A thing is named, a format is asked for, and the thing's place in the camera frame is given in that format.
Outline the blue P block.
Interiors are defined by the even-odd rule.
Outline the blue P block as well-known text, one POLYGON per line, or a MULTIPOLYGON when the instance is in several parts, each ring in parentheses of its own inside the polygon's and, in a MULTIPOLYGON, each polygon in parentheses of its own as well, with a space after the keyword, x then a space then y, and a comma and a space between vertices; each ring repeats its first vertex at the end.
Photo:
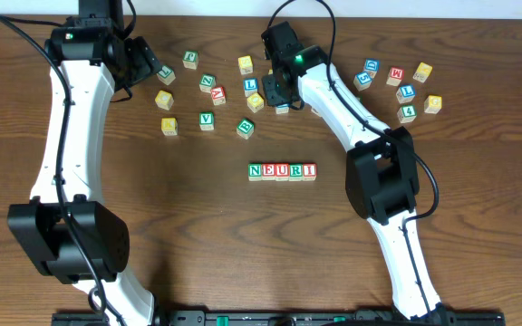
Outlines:
POLYGON ((288 112, 289 112, 289 106, 287 104, 275 107, 275 113, 277 115, 287 114, 288 112))

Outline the red U block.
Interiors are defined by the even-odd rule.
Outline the red U block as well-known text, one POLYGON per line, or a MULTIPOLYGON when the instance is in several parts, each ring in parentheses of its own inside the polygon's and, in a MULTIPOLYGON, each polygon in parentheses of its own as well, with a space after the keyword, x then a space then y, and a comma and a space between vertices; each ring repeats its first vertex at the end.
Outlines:
POLYGON ((290 166, 288 163, 275 163, 275 180, 288 181, 290 177, 290 166))

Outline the red E block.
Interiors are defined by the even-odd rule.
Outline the red E block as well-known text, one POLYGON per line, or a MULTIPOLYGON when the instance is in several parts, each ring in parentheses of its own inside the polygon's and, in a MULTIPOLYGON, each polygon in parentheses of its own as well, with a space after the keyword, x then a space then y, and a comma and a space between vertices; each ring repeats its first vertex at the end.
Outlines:
POLYGON ((261 168, 262 168, 262 179, 263 180, 275 180, 276 179, 276 165, 274 163, 263 163, 261 168))

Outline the green R block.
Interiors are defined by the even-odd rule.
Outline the green R block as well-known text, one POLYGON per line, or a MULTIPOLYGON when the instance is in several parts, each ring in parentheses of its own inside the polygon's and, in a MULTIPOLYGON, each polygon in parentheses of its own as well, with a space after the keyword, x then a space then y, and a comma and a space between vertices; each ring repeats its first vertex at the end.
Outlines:
POLYGON ((289 181, 302 181, 303 180, 303 165, 300 163, 289 165, 289 181))

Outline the green N block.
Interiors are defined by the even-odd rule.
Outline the green N block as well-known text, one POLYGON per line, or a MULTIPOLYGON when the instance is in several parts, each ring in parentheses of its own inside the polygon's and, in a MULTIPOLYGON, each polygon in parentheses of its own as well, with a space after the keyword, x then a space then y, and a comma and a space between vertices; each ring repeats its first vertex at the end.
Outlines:
POLYGON ((262 165, 260 163, 250 163, 247 173, 249 181, 260 181, 263 179, 262 165))

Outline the red I block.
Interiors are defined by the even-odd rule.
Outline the red I block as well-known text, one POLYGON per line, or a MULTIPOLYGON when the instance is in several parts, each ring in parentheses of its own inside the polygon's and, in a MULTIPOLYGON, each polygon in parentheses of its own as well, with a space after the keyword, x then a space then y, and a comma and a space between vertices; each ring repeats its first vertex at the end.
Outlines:
POLYGON ((317 166, 315 163, 306 163, 302 165, 303 168, 303 181, 313 181, 316 180, 317 176, 317 166))

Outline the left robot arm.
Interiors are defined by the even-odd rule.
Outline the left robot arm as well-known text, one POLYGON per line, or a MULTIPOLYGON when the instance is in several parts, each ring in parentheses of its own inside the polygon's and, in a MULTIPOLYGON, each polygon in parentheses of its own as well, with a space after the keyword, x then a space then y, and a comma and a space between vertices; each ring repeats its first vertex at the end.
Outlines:
POLYGON ((36 270, 85 292, 98 317, 56 315, 70 325, 160 325, 155 296, 128 265, 126 224, 103 204, 102 143, 113 94, 155 74, 160 63, 120 15, 87 14, 52 31, 51 117, 43 162, 26 204, 7 222, 36 270))

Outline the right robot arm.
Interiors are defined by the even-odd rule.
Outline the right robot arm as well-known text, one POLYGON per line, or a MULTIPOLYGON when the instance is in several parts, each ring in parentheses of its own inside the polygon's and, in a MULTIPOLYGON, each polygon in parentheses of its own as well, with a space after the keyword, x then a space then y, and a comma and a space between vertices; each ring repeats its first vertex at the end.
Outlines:
POLYGON ((359 217, 372 227, 391 278, 392 301, 408 321, 428 320, 438 296, 418 239, 418 170, 425 165, 405 128, 375 118, 340 80, 318 46, 267 46, 272 73, 262 80, 272 106, 300 101, 323 117, 346 151, 345 190, 359 217))

